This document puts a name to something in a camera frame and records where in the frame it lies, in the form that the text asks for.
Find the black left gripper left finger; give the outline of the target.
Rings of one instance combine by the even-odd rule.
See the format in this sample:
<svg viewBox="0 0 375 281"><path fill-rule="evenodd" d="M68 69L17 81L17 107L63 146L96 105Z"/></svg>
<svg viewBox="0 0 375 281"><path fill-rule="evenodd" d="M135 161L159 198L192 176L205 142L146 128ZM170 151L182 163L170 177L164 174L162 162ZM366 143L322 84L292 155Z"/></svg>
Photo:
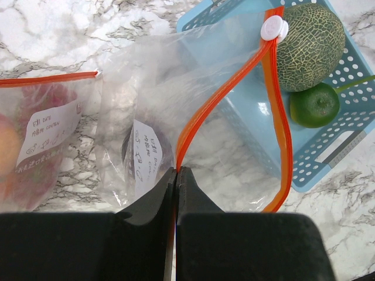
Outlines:
<svg viewBox="0 0 375 281"><path fill-rule="evenodd" d="M2 280L170 280L177 173L117 213L1 215Z"/></svg>

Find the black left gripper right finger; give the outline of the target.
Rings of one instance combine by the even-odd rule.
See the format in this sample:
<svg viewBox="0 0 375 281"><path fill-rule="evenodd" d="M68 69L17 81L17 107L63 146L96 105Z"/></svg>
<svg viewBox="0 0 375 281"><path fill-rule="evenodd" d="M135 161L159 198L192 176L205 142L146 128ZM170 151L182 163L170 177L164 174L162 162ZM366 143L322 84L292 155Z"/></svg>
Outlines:
<svg viewBox="0 0 375 281"><path fill-rule="evenodd" d="M307 216L220 209L183 167L176 179L177 280L334 280Z"/></svg>

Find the dark red apple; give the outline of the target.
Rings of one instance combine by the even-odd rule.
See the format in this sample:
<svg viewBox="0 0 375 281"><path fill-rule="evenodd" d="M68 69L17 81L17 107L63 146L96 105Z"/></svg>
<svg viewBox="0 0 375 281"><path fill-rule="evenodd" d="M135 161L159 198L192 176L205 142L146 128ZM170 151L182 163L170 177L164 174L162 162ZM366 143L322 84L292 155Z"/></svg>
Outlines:
<svg viewBox="0 0 375 281"><path fill-rule="evenodd" d="M122 143L125 182L137 195L145 194L174 165L167 137L156 125L134 120Z"/></svg>

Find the clear zip bag orange zipper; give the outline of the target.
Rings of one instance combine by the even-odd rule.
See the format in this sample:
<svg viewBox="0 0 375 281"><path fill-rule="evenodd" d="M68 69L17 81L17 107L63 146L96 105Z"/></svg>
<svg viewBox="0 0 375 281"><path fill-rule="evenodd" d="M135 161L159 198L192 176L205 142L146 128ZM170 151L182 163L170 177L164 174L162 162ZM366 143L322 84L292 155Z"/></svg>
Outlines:
<svg viewBox="0 0 375 281"><path fill-rule="evenodd" d="M1 177L1 212L32 211L56 185L69 139L76 130L97 85L98 72L88 71L38 78L1 80L1 114L14 124L22 147L16 167ZM77 99L60 107L35 112L29 120L19 116L22 88L63 84Z"/></svg>

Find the red grape bunch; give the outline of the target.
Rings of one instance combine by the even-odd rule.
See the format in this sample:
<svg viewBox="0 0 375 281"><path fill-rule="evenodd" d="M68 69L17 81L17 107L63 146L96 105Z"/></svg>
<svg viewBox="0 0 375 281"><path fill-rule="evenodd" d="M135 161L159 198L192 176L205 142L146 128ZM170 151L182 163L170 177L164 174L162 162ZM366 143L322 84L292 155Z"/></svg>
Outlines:
<svg viewBox="0 0 375 281"><path fill-rule="evenodd" d="M63 84L39 84L22 88L19 116L27 120L35 113L66 105L77 99L77 93Z"/></svg>

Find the yellow green citrus fruit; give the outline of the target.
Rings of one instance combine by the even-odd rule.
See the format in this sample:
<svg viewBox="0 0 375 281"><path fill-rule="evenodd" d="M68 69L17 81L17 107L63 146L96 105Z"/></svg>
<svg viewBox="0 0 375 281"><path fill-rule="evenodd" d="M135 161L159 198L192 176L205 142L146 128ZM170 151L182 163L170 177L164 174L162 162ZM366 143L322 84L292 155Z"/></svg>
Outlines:
<svg viewBox="0 0 375 281"><path fill-rule="evenodd" d="M374 80L374 76L368 76L339 88L319 83L307 90L293 92L289 97L291 119L304 128L321 128L332 122L339 113L340 92L371 80Z"/></svg>

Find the green netted melon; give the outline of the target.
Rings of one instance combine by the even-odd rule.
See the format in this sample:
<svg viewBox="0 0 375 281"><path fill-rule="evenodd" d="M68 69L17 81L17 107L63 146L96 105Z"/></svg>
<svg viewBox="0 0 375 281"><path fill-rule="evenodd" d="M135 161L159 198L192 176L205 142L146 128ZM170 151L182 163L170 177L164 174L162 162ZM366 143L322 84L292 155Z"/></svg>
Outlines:
<svg viewBox="0 0 375 281"><path fill-rule="evenodd" d="M321 83L338 65L346 36L340 19L330 9L314 3L285 8L289 25L277 47L281 88L304 91Z"/></svg>

